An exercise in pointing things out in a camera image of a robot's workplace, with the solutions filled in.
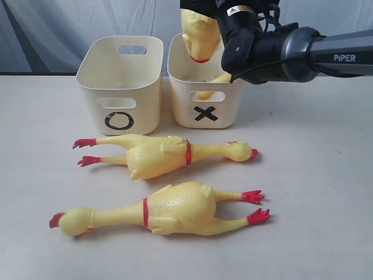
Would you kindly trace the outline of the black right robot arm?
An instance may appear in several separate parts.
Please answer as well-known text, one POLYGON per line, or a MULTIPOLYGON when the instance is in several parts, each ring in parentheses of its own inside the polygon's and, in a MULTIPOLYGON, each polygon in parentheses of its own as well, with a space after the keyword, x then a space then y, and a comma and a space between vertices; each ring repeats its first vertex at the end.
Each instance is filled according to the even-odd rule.
POLYGON ((226 80, 253 85, 372 75, 372 31, 324 36, 282 25, 277 1, 181 1, 182 39, 190 57, 208 62, 224 46, 226 80))

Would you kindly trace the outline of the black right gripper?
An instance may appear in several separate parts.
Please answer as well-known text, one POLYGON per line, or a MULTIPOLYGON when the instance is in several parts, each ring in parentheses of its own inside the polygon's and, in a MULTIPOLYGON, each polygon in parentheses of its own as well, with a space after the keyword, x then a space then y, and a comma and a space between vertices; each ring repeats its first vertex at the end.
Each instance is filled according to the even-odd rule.
POLYGON ((194 12, 215 12, 217 9, 216 19, 224 44, 221 67, 232 78, 241 79, 263 78, 263 69, 242 74, 254 67, 255 44, 263 34, 257 17, 261 7, 261 1, 180 0, 181 9, 194 12))

